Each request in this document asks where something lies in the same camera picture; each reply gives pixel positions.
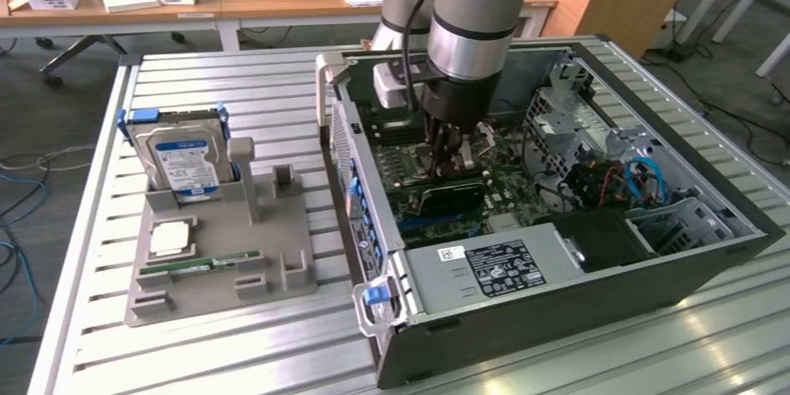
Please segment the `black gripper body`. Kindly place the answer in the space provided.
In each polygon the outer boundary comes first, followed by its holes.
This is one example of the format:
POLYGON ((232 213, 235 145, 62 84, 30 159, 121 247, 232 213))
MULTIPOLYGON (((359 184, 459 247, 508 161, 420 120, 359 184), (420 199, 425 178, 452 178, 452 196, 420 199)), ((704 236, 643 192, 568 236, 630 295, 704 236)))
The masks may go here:
POLYGON ((420 107, 441 123, 471 130, 487 116, 497 84, 497 74, 481 80, 431 80, 425 84, 420 107))

